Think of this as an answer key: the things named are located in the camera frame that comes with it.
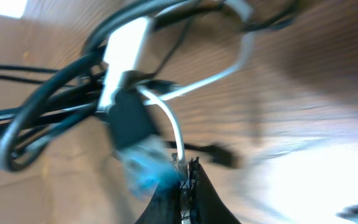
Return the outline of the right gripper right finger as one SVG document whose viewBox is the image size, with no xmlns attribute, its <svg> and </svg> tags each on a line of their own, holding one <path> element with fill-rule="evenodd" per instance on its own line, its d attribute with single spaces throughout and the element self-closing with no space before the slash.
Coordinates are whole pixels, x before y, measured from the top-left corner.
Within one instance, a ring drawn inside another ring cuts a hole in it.
<svg viewBox="0 0 358 224">
<path fill-rule="evenodd" d="M 190 220 L 195 224 L 241 224 L 220 199 L 199 163 L 199 157 L 189 162 Z"/>
</svg>

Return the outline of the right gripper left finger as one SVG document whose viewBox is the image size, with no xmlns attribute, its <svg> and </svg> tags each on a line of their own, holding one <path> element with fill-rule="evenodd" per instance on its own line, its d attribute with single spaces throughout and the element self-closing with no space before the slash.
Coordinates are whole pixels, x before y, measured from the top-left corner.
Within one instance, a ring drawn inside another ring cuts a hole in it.
<svg viewBox="0 0 358 224">
<path fill-rule="evenodd" d="M 158 185 L 141 216 L 135 224 L 180 224 L 180 183 L 169 187 Z"/>
</svg>

